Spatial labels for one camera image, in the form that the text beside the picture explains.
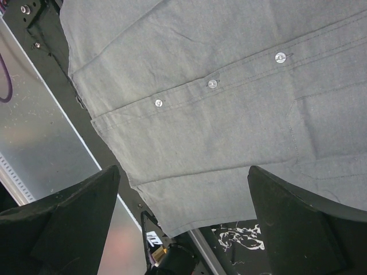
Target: fabric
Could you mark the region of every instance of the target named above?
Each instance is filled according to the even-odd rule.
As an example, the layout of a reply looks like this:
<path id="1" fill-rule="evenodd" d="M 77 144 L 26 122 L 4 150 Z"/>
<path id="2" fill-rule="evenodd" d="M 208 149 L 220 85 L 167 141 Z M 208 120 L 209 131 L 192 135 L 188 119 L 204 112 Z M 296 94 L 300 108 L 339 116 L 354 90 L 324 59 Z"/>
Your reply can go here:
<path id="1" fill-rule="evenodd" d="M 255 219 L 251 165 L 367 210 L 367 1 L 66 0 L 60 19 L 92 124 L 169 237 Z"/>

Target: shirt pocket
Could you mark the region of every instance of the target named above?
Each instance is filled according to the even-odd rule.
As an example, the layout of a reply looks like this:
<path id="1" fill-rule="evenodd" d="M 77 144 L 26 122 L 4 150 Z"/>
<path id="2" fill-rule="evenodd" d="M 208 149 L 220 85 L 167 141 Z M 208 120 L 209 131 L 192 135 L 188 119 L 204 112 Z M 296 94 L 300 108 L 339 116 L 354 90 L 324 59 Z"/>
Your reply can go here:
<path id="1" fill-rule="evenodd" d="M 366 83 L 293 102 L 287 120 L 303 175 L 323 180 L 367 174 Z"/>

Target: white button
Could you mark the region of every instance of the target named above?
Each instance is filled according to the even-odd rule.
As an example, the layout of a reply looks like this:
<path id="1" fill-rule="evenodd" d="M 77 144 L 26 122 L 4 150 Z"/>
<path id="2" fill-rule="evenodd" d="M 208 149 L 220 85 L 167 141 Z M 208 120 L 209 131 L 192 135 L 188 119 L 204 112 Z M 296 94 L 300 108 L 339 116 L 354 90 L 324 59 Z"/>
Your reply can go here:
<path id="1" fill-rule="evenodd" d="M 157 99 L 157 100 L 155 101 L 155 106 L 157 106 L 157 107 L 161 107 L 162 105 L 163 105 L 163 101 L 162 101 L 162 100 Z"/>
<path id="2" fill-rule="evenodd" d="M 277 53 L 275 56 L 275 60 L 278 63 L 283 63 L 287 59 L 287 56 L 285 53 Z"/>
<path id="3" fill-rule="evenodd" d="M 208 82 L 208 87 L 209 87 L 209 88 L 214 89 L 214 88 L 216 88 L 217 86 L 218 86 L 218 82 L 217 82 L 216 80 L 210 80 L 210 81 Z"/>

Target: gray shirt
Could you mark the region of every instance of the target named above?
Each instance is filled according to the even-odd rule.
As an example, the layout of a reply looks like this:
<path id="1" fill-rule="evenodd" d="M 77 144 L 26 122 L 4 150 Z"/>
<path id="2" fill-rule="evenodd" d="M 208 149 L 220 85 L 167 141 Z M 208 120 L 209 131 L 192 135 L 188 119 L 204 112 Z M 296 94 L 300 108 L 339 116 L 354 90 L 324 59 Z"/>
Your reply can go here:
<path id="1" fill-rule="evenodd" d="M 367 210 L 366 0 L 64 1 L 69 75 L 163 231 L 256 218 L 259 165 Z"/>

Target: bolt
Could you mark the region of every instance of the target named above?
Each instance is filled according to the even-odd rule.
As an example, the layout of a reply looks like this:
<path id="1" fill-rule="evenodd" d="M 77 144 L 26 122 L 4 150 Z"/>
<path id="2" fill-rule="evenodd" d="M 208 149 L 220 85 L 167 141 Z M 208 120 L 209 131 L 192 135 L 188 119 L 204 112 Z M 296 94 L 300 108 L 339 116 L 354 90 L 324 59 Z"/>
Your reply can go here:
<path id="1" fill-rule="evenodd" d="M 21 12 L 25 14 L 30 14 L 30 7 L 28 5 L 21 6 Z"/>

